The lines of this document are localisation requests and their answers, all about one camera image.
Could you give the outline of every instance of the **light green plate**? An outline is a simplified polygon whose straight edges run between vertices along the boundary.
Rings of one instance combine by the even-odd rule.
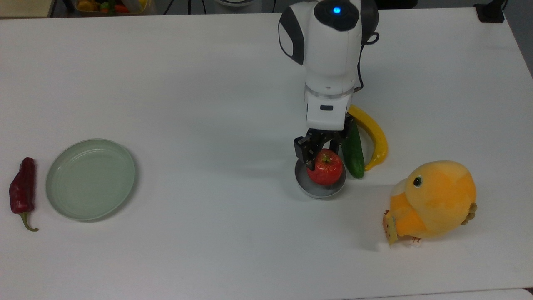
[[[135,181],[135,164],[121,145],[91,139],[66,149],[52,163],[46,194],[52,206],[67,218],[88,221],[116,209]]]

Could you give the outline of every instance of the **tag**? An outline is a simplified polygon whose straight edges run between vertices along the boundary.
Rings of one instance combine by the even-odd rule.
[[[388,210],[383,214],[383,230],[385,236],[389,241],[389,246],[398,241],[398,234],[396,233],[396,224],[394,223],[394,217],[391,216]]]
[[[411,238],[411,241],[409,242],[409,244],[418,248],[422,244],[422,239],[414,236]]]

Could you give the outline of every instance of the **black cable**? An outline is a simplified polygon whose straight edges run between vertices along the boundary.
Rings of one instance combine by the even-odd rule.
[[[174,3],[174,0],[171,0],[170,1],[170,4],[168,5],[167,9],[165,10],[165,12],[163,13],[163,15],[166,15],[166,13],[168,12],[168,10],[170,9],[170,7],[172,6],[172,3]]]
[[[375,38],[373,41],[371,41],[371,42],[366,42],[366,43],[364,43],[364,44],[361,46],[361,51],[359,52],[359,61],[357,62],[357,76],[359,76],[359,82],[361,83],[361,86],[359,86],[359,87],[353,89],[353,92],[354,92],[354,93],[355,93],[355,92],[358,92],[358,91],[360,91],[360,90],[362,90],[363,87],[365,86],[365,85],[363,84],[363,78],[361,77],[361,56],[362,56],[362,54],[363,54],[363,48],[364,48],[366,45],[374,45],[374,44],[377,42],[377,40],[379,39],[379,33],[377,33],[377,32],[376,32],[376,33],[373,33],[371,36],[375,36],[376,38]]]
[[[52,5],[52,12],[50,13],[50,18],[54,17],[55,12],[55,5],[58,3],[58,0],[54,0],[54,4]]]

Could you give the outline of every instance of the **banana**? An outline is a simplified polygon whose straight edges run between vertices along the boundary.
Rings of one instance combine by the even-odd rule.
[[[357,125],[368,133],[374,143],[372,158],[365,166],[365,171],[368,171],[385,160],[389,153],[389,144],[381,127],[362,109],[351,105],[348,113],[356,119]]]

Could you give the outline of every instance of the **white table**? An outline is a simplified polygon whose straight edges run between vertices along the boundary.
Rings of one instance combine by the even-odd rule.
[[[390,155],[332,201],[294,176],[303,69],[279,14],[0,20],[2,299],[345,299],[533,286],[533,81],[507,25],[473,9],[383,11],[356,104]],[[52,161],[114,140],[138,184],[80,223],[45,195]],[[27,231],[7,189],[38,162]],[[477,183],[476,218],[389,249],[389,192],[451,159]]]

